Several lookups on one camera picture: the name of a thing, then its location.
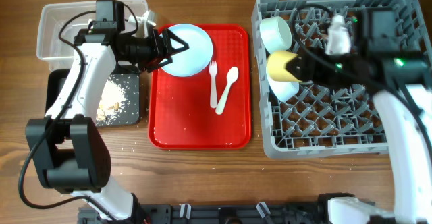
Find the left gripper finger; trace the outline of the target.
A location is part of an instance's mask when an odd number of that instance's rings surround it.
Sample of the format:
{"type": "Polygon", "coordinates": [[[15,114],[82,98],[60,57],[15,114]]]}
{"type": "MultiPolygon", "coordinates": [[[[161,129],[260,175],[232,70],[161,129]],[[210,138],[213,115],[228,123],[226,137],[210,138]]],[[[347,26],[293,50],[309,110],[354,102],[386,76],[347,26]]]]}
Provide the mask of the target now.
{"type": "Polygon", "coordinates": [[[184,52],[189,49],[189,44],[175,35],[170,29],[162,31],[163,54],[166,59],[171,59],[173,55],[184,52]]]}
{"type": "Polygon", "coordinates": [[[147,72],[153,72],[153,71],[160,69],[166,65],[169,65],[172,62],[173,62],[173,59],[171,57],[156,56],[154,59],[151,59],[145,65],[145,70],[147,72]]]}

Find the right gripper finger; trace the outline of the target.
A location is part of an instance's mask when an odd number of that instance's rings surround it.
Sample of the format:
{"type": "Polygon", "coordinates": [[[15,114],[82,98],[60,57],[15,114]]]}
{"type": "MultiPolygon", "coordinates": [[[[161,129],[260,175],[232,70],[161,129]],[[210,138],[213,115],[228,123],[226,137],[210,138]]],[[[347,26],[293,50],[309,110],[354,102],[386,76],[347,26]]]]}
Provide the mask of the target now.
{"type": "Polygon", "coordinates": [[[287,71],[287,76],[286,76],[287,82],[302,82],[301,73],[295,67],[287,67],[286,71],[287,71]]]}
{"type": "Polygon", "coordinates": [[[300,68],[300,57],[296,56],[286,63],[286,68],[300,68]]]}

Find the yellow plastic cup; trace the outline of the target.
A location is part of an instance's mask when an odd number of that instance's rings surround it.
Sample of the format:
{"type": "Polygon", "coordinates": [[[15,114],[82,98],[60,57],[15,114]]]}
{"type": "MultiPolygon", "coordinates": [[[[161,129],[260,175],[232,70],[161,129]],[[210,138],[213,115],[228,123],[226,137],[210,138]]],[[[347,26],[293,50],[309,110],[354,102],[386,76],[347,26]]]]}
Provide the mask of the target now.
{"type": "Polygon", "coordinates": [[[269,77],[278,82],[301,82],[286,69],[287,64],[297,58],[297,54],[289,51],[276,51],[270,54],[267,59],[269,77]]]}

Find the light blue bowl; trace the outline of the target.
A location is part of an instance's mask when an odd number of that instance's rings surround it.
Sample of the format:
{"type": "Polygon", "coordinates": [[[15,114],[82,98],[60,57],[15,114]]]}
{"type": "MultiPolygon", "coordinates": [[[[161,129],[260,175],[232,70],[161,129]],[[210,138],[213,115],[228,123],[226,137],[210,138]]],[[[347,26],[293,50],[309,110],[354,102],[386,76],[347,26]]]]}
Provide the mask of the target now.
{"type": "Polygon", "coordinates": [[[282,82],[274,80],[270,75],[270,69],[268,66],[266,67],[266,75],[270,89],[280,101],[287,101],[298,93],[300,88],[298,82],[282,82]]]}

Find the light blue plate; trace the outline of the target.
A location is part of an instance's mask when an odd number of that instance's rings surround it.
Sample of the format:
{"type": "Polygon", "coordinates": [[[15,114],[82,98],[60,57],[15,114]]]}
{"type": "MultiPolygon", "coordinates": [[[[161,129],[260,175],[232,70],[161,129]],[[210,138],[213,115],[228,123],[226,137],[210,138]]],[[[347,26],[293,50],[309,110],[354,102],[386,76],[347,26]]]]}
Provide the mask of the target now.
{"type": "Polygon", "coordinates": [[[188,77],[198,74],[208,66],[213,56],[213,42],[200,27],[192,24],[176,24],[168,28],[188,43],[189,49],[173,55],[172,62],[162,70],[172,76],[188,77]]]}

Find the white plastic fork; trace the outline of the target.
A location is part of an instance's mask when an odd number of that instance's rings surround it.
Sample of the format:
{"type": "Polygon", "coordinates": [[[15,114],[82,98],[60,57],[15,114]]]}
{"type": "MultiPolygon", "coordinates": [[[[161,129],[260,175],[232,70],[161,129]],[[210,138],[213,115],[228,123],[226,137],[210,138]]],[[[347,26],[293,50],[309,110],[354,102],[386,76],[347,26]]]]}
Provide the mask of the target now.
{"type": "Polygon", "coordinates": [[[211,76],[211,91],[210,91],[210,107],[217,107],[217,85],[216,85],[216,76],[217,76],[217,62],[211,61],[209,64],[209,74],[211,76]]]}

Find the white plastic spoon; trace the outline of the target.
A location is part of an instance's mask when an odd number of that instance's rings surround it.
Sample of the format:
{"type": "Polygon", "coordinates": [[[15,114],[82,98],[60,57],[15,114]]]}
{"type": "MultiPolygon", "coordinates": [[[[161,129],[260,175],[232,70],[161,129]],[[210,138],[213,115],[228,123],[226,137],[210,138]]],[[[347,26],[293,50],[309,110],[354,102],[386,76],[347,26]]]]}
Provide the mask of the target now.
{"type": "Polygon", "coordinates": [[[218,102],[218,105],[215,109],[216,114],[221,115],[225,109],[227,98],[230,93],[230,88],[232,84],[238,79],[239,76],[239,69],[237,67],[232,67],[228,73],[227,73],[227,84],[223,91],[223,94],[221,95],[221,98],[218,102]]]}

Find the rice and food scraps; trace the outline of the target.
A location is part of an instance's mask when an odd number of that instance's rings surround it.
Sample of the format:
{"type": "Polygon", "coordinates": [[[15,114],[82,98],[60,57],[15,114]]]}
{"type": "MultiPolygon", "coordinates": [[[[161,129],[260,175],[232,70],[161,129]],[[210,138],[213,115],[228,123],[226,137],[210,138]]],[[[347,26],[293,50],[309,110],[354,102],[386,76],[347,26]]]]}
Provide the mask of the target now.
{"type": "Polygon", "coordinates": [[[140,79],[136,74],[111,74],[103,89],[97,127],[133,125],[140,117],[140,79]]]}

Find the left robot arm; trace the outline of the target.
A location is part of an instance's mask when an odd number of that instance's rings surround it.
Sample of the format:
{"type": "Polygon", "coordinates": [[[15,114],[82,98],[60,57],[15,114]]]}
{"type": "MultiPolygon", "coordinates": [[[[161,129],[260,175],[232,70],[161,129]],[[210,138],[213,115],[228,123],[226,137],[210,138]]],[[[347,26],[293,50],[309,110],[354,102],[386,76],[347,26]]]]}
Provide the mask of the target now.
{"type": "Polygon", "coordinates": [[[189,46],[168,29],[151,28],[143,37],[126,32],[127,8],[118,0],[96,1],[95,19],[70,43],[76,54],[61,92],[43,118],[26,125],[26,163],[34,164],[44,188],[65,194],[68,202],[87,202],[110,223],[150,223],[137,197],[111,176],[111,157],[95,125],[97,109],[119,62],[152,72],[189,46]]]}

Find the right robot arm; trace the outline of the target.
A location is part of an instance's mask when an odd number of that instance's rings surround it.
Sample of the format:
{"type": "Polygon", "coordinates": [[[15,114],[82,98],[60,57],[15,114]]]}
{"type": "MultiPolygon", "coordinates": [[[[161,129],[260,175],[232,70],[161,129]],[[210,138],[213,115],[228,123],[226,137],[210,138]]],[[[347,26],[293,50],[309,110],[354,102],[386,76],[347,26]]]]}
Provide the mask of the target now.
{"type": "Polygon", "coordinates": [[[331,223],[431,222],[431,66],[420,51],[404,51],[396,36],[393,10],[360,10],[349,33],[334,15],[323,49],[301,45],[299,52],[269,57],[277,81],[344,88],[361,84],[381,118],[394,178],[392,212],[354,197],[327,201],[331,223]]]}

